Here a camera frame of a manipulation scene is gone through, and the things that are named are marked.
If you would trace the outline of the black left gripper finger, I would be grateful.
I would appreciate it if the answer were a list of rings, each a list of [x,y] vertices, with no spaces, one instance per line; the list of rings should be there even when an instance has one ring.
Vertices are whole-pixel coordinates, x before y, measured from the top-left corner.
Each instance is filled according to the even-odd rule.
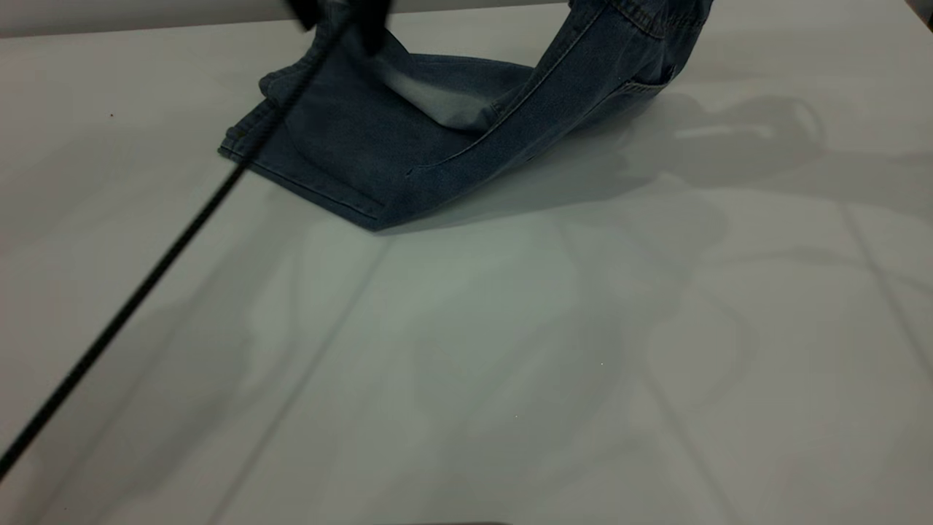
[[[386,21],[393,3],[391,0],[351,1],[353,20],[368,56],[379,53],[386,43]]]
[[[322,20],[322,7],[316,0],[287,0],[287,6],[304,32],[310,32]]]

